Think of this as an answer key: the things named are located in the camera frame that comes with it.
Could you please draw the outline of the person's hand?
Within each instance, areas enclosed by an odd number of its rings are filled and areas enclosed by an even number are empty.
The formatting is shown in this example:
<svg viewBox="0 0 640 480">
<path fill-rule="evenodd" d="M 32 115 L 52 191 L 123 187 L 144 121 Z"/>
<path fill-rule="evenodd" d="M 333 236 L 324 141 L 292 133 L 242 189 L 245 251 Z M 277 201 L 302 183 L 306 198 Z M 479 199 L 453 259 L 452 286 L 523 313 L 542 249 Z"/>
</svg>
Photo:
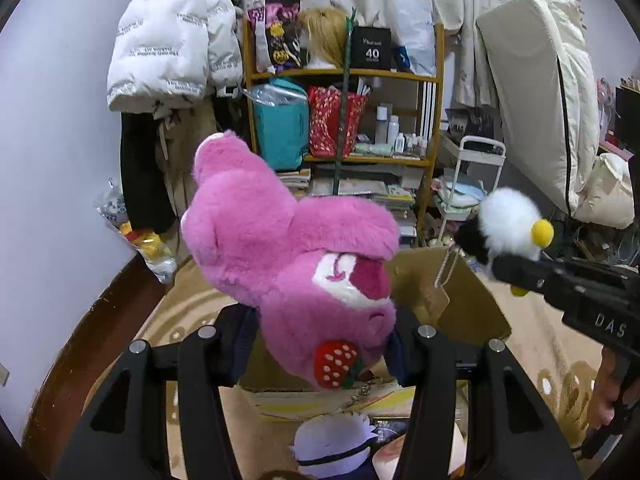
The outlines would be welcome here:
<svg viewBox="0 0 640 480">
<path fill-rule="evenodd" d="M 614 378 L 616 364 L 616 354 L 603 347 L 601 364 L 588 405 L 587 419 L 590 429 L 608 426 L 614 418 L 614 403 L 620 395 L 620 385 L 622 384 Z"/>
</svg>

